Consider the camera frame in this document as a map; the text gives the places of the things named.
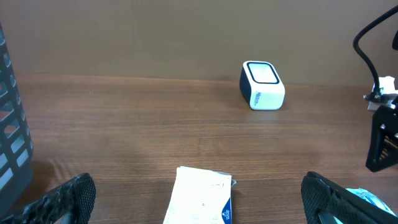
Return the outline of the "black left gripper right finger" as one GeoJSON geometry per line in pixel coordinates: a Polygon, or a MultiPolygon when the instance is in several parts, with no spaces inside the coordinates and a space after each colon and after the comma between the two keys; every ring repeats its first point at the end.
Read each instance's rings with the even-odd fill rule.
{"type": "Polygon", "coordinates": [[[397,224],[397,215],[370,191],[341,187],[316,172],[303,177],[301,195],[310,224],[397,224]]]}

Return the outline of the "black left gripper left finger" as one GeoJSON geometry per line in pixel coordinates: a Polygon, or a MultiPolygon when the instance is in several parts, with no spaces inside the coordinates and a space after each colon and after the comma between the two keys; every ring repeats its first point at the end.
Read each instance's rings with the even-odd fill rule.
{"type": "Polygon", "coordinates": [[[41,224],[60,221],[87,224],[95,198],[94,180],[88,173],[82,173],[50,190],[42,198],[1,217],[1,223],[41,224]]]}

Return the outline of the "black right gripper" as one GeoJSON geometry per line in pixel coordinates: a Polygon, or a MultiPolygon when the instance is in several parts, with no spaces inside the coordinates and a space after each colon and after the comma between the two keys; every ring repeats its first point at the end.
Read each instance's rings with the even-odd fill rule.
{"type": "Polygon", "coordinates": [[[398,94],[390,95],[390,108],[380,106],[373,114],[371,142],[366,167],[378,172],[397,164],[398,94]]]}

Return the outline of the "teal wet wipes pack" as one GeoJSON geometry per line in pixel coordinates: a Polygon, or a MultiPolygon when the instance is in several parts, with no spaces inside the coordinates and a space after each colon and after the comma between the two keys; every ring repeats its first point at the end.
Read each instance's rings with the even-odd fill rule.
{"type": "Polygon", "coordinates": [[[324,223],[332,224],[397,224],[397,215],[377,196],[365,189],[335,190],[336,197],[328,207],[324,223]]]}

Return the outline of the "white blue carton box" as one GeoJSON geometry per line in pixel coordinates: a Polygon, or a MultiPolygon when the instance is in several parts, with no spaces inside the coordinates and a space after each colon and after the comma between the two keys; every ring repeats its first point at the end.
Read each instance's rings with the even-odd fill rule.
{"type": "Polygon", "coordinates": [[[163,224],[232,224],[232,175],[180,166],[163,224]]]}

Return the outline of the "white barcode scanner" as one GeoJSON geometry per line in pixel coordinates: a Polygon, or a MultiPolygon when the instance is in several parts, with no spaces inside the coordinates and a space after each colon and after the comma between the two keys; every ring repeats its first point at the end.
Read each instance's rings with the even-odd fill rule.
{"type": "Polygon", "coordinates": [[[285,86],[275,67],[269,62],[245,61],[239,89],[252,110],[279,110],[285,98],[285,86]]]}

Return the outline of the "grey plastic mesh basket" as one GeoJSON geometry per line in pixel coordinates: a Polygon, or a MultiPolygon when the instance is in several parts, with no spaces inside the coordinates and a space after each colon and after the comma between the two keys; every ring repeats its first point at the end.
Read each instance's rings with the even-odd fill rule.
{"type": "Polygon", "coordinates": [[[4,33],[1,33],[1,215],[32,181],[33,143],[4,33]]]}

